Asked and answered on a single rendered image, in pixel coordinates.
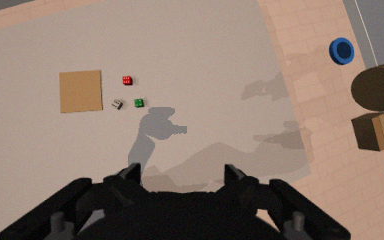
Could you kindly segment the tan flat mat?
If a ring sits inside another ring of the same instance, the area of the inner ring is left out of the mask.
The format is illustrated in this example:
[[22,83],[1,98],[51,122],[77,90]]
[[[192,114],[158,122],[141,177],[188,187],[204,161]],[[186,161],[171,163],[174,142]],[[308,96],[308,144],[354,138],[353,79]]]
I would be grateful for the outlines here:
[[61,113],[102,108],[101,70],[59,73]]

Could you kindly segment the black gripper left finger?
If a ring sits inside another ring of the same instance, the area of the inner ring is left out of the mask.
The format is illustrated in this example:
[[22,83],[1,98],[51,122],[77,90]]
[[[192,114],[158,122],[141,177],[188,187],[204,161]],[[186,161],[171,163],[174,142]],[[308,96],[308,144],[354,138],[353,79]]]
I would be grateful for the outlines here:
[[0,240],[71,240],[95,210],[103,209],[106,216],[129,205],[163,198],[147,191],[140,180],[140,163],[103,178],[102,183],[85,177],[73,180],[2,230]]

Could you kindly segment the red die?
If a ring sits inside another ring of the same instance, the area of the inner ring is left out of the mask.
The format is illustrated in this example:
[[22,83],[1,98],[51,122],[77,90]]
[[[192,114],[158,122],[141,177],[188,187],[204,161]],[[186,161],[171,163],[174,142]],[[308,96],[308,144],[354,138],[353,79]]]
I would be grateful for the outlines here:
[[123,77],[123,84],[125,86],[132,85],[132,78],[130,76]]

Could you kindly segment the green die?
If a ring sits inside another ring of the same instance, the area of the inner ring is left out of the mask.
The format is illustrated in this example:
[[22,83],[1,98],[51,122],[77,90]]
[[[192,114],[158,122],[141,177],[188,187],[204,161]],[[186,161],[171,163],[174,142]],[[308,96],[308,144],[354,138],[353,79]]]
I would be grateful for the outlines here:
[[135,107],[137,108],[144,107],[144,102],[142,99],[135,99],[134,102],[135,102]]

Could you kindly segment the white die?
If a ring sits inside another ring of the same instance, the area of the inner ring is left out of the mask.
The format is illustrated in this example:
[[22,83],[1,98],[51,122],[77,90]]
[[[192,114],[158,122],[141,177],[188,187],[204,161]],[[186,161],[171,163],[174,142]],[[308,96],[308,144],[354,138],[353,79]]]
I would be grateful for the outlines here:
[[112,102],[111,106],[114,107],[115,109],[120,110],[122,107],[123,103],[119,102],[118,100],[115,100]]

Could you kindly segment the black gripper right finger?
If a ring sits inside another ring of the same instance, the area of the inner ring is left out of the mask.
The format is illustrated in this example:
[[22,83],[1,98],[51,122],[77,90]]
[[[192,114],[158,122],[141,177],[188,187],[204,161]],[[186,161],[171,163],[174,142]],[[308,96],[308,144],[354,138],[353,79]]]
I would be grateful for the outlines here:
[[267,210],[288,240],[351,240],[345,227],[281,179],[261,184],[233,164],[225,164],[224,184],[202,198],[228,203],[254,215],[258,209]]

